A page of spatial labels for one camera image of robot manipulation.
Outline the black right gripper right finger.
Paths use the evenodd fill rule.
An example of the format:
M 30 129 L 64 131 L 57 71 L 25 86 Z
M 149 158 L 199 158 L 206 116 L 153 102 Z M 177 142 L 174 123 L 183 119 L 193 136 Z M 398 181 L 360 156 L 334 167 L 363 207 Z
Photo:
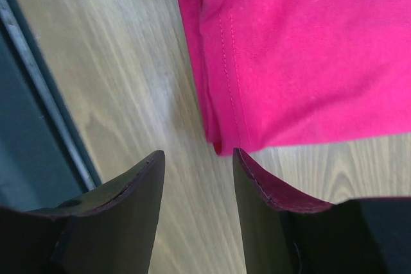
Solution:
M 248 273 L 409 273 L 410 198 L 333 204 L 232 156 Z

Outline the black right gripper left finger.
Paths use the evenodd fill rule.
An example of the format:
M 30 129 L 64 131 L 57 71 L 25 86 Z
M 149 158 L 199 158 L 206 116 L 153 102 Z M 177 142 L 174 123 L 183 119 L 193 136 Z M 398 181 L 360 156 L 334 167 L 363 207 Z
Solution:
M 147 273 L 164 185 L 157 150 L 55 208 L 1 208 L 2 273 Z

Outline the pink t shirt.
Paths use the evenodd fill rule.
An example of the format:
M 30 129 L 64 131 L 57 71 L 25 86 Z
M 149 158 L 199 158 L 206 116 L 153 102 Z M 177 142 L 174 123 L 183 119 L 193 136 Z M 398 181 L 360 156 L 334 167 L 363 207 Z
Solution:
M 219 155 L 410 131 L 410 0 L 178 0 Z

